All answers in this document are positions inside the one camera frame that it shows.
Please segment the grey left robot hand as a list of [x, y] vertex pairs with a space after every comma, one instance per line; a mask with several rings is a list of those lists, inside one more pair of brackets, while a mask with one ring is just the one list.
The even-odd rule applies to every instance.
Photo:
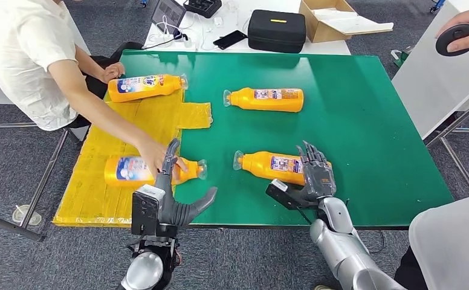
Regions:
[[176, 150], [180, 142], [174, 138], [168, 145], [160, 172], [155, 178], [154, 186], [164, 190], [163, 200], [160, 202], [158, 220], [160, 223], [183, 227], [191, 223], [198, 215], [205, 211], [215, 200], [218, 188], [210, 187], [206, 194], [192, 204], [183, 204], [175, 200], [172, 191], [172, 172], [177, 157]]

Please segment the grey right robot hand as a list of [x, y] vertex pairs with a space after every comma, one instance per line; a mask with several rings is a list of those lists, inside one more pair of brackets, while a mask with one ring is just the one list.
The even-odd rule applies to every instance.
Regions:
[[324, 153], [311, 143], [303, 141], [303, 145], [296, 148], [302, 163], [304, 186], [288, 190], [292, 207], [316, 208], [322, 199], [335, 195], [334, 172]]

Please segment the person's left hand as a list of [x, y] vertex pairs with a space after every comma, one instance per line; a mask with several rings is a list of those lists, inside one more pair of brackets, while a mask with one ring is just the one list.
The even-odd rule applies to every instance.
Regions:
[[125, 67], [122, 63], [117, 62], [104, 68], [99, 76], [99, 80], [108, 84], [111, 80], [118, 79], [125, 74]]

